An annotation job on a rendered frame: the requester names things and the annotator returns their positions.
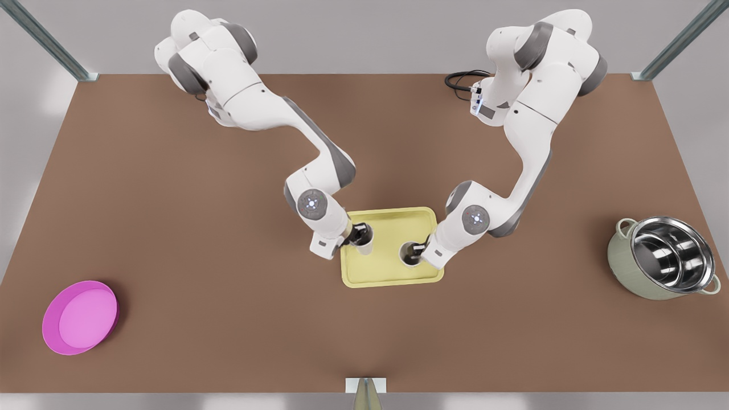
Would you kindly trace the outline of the green pot with steel interior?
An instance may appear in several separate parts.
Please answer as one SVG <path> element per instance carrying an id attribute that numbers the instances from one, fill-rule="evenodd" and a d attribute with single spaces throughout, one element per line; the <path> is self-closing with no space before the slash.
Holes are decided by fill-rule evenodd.
<path id="1" fill-rule="evenodd" d="M 607 259 L 616 280 L 648 300 L 710 296 L 722 288 L 708 242 L 676 218 L 617 221 Z"/>

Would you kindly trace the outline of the yellow rectangular tray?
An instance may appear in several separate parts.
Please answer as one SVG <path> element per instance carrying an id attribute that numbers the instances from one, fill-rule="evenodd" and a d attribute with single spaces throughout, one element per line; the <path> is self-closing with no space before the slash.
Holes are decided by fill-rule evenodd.
<path id="1" fill-rule="evenodd" d="M 385 208 L 349 212 L 353 223 L 367 223 L 373 230 L 373 249 L 368 255 L 346 246 L 341 255 L 341 277 L 350 288 L 394 286 L 438 282 L 444 269 L 428 263 L 410 266 L 401 260 L 399 250 L 406 243 L 421 243 L 437 225 L 429 207 Z"/>

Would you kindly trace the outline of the silver frame post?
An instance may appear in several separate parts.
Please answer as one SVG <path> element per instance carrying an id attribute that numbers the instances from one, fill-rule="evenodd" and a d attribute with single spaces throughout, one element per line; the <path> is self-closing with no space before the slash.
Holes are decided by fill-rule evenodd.
<path id="1" fill-rule="evenodd" d="M 653 81 L 726 10 L 729 10 L 729 0 L 711 0 L 641 72 L 631 72 L 631 79 Z"/>
<path id="2" fill-rule="evenodd" d="M 88 72 L 18 0 L 0 0 L 0 8 L 8 13 L 76 81 L 98 81 L 99 73 Z"/>
<path id="3" fill-rule="evenodd" d="M 353 410 L 383 410 L 380 393 L 386 393 L 386 378 L 346 378 L 345 392 L 353 393 Z"/>

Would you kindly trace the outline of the pink round bowl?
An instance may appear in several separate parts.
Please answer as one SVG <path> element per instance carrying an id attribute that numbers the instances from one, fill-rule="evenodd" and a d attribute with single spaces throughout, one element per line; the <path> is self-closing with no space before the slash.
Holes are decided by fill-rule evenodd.
<path id="1" fill-rule="evenodd" d="M 103 342 L 115 329 L 120 307 L 102 282 L 84 281 L 65 288 L 51 301 L 42 321 L 45 345 L 58 355 L 80 355 Z"/>

